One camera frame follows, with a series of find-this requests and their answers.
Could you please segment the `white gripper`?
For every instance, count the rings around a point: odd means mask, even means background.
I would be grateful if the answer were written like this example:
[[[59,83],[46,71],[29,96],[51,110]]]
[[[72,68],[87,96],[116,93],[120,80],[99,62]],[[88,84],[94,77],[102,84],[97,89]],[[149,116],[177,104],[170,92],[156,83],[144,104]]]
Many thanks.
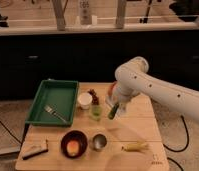
[[[131,101],[133,97],[137,95],[136,90],[132,90],[121,84],[116,84],[112,90],[112,102],[119,103],[119,112],[125,112],[127,104]]]

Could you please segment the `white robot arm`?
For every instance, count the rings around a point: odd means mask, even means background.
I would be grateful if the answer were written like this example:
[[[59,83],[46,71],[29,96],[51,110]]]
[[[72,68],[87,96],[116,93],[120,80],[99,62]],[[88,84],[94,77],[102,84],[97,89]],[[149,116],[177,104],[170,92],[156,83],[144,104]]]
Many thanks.
[[[127,103],[139,93],[181,112],[199,124],[199,91],[172,84],[147,74],[149,64],[135,57],[115,70],[116,84],[111,101]]]

